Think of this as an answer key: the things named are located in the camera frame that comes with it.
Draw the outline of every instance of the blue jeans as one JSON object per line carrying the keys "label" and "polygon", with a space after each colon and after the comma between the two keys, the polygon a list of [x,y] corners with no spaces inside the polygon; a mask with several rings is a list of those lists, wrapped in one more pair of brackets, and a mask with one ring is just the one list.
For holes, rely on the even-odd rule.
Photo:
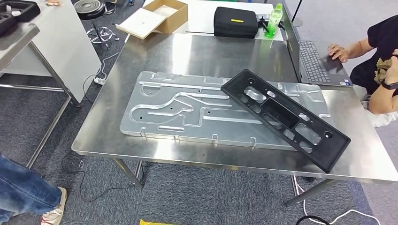
{"label": "blue jeans", "polygon": [[43,214],[58,207],[61,190],[0,154],[0,223],[14,214]]}

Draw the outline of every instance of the white shoe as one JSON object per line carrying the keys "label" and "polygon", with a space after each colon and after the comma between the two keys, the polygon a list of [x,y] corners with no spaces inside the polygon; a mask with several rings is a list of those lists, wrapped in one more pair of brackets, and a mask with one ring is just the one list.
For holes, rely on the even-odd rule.
{"label": "white shoe", "polygon": [[63,210],[65,208],[66,197],[68,196],[68,194],[66,193],[66,189],[64,189],[63,187],[58,188],[62,192],[60,206],[53,211],[43,214],[41,218],[41,225],[59,225],[61,223]]}

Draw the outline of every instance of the black t-shirt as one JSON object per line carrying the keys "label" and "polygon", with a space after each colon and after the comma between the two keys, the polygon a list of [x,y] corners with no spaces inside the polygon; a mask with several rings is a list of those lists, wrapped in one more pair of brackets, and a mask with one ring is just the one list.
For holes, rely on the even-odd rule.
{"label": "black t-shirt", "polygon": [[352,83],[367,89],[369,95],[380,86],[385,72],[391,66],[391,56],[398,49],[398,15],[382,21],[367,30],[370,46],[376,53],[367,61],[357,65],[351,72]]}

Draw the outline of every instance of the cardboard box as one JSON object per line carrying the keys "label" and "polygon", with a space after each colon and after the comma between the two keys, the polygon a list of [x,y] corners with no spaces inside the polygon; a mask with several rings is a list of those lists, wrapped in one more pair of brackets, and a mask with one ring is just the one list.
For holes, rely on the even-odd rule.
{"label": "cardboard box", "polygon": [[173,33],[188,21],[188,5],[177,0],[155,0],[116,24],[118,30],[146,38],[152,31]]}
{"label": "cardboard box", "polygon": [[156,28],[162,33],[171,34],[188,21],[188,5],[177,0],[155,0],[143,8],[167,17]]}

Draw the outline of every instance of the black watch strap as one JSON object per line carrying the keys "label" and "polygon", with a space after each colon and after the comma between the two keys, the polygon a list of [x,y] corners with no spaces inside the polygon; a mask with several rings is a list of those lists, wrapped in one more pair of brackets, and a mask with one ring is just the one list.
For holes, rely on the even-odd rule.
{"label": "black watch strap", "polygon": [[395,82],[395,83],[392,83],[392,84],[388,85],[388,84],[386,84],[384,81],[385,81],[385,80],[382,81],[382,86],[383,86],[385,89],[388,89],[388,90],[398,89],[398,82]]}

